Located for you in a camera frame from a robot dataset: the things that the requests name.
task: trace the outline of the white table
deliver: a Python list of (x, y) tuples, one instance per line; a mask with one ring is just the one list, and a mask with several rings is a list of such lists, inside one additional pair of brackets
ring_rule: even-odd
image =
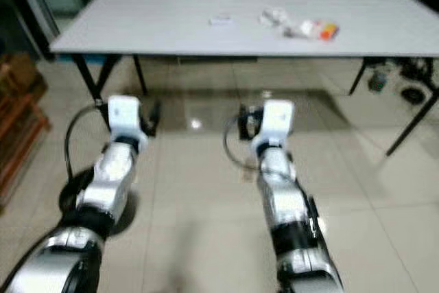
[[(258, 22), (269, 7), (284, 8), (294, 21), (327, 19), (340, 30), (329, 42), (286, 38), (280, 30)], [(209, 24), (210, 18), (221, 14), (229, 15), (233, 23)], [(140, 54), (435, 58), (439, 57), (439, 16), (417, 0), (93, 0), (50, 49), (72, 54), (97, 100), (124, 54), (134, 55), (144, 93)], [(97, 83), (82, 57), (90, 53), (108, 55)], [(364, 61), (351, 93), (367, 64)], [(439, 98), (434, 91), (425, 113)], [(407, 129), (403, 135), (412, 130), (410, 125)]]

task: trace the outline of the black metal table leg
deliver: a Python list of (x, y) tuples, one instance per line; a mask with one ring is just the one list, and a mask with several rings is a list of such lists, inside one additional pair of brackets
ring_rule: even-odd
[(404, 131), (399, 135), (398, 139), (392, 144), (392, 146), (385, 153), (386, 156), (390, 156), (393, 151), (395, 151), (401, 142), (407, 137), (407, 135), (413, 131), (413, 129), (418, 125), (418, 123), (422, 120), (422, 118), (428, 113), (431, 107), (438, 101), (439, 91), (434, 91), (433, 95), (429, 98), (429, 100), (424, 104), (424, 106), (419, 110), (419, 112), (414, 116), (410, 124), (404, 129)]
[[(87, 85), (88, 91), (90, 92), (94, 102), (102, 102), (101, 91), (98, 89), (95, 82), (93, 81), (93, 77), (88, 70), (84, 57), (81, 54), (72, 54), (71, 57), (78, 66), (82, 79), (84, 79), (84, 82)], [(102, 118), (105, 121), (105, 124), (107, 125), (107, 128), (110, 129), (110, 125), (108, 123), (108, 111), (103, 107), (99, 108), (99, 110), (101, 112)]]
[(363, 63), (361, 64), (361, 68), (359, 68), (357, 77), (354, 80), (354, 83), (352, 84), (351, 90), (349, 91), (349, 95), (352, 95), (355, 92), (355, 89), (357, 88), (357, 85), (359, 83), (359, 81), (361, 80), (361, 77), (364, 74), (364, 70), (366, 69), (367, 66), (367, 60), (366, 58), (363, 59)]
[(117, 55), (117, 54), (110, 54), (106, 57), (105, 62), (102, 65), (101, 72), (99, 73), (99, 78), (97, 79), (96, 86), (99, 89), (99, 92), (102, 92), (102, 89), (108, 77), (110, 77), (112, 68), (121, 59), (121, 57), (122, 55)]
[(134, 58), (134, 64), (136, 65), (137, 76), (139, 77), (139, 80), (140, 80), (140, 86), (142, 88), (142, 93), (144, 95), (148, 95), (148, 90), (146, 89), (145, 79), (143, 78), (142, 68), (141, 68), (140, 62), (139, 62), (139, 56), (133, 55), (132, 57)]

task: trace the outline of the tiled floor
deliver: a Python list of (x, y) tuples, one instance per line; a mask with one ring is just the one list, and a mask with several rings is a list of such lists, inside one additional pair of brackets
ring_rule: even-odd
[[(439, 270), (439, 123), (434, 110), (390, 158), (385, 150), (416, 112), (394, 76), (381, 94), (361, 81), (360, 60), (141, 61), (163, 103), (158, 136), (137, 163), (137, 216), (106, 246), (100, 292), (275, 292), (274, 254), (254, 177), (225, 157), (221, 134), (240, 102), (296, 103), (290, 148), (316, 197), (329, 250), (347, 292), (430, 293)], [(0, 216), (0, 281), (59, 217), (66, 179), (62, 139), (90, 103), (71, 63), (41, 62), (41, 105), (53, 130)], [(97, 75), (99, 66), (92, 66)], [(132, 59), (115, 68), (105, 94), (139, 92)], [(73, 134), (74, 168), (98, 155), (108, 133), (89, 115)], [(233, 147), (244, 158), (245, 145)]]

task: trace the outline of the silver robot arm segment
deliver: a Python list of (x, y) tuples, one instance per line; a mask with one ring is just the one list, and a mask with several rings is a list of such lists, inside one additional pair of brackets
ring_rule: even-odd
[(87, 182), (73, 206), (22, 258), (0, 292), (96, 292), (104, 243), (126, 206), (137, 154), (148, 140), (137, 98), (110, 97), (108, 118), (112, 141), (83, 176)]
[[(269, 100), (259, 111), (241, 110), (241, 138), (251, 140), (259, 162), (258, 187), (277, 260), (282, 292), (340, 293), (342, 282), (318, 225), (314, 201), (300, 186), (287, 138), (292, 126), (292, 102)], [(248, 133), (248, 119), (256, 126)]]

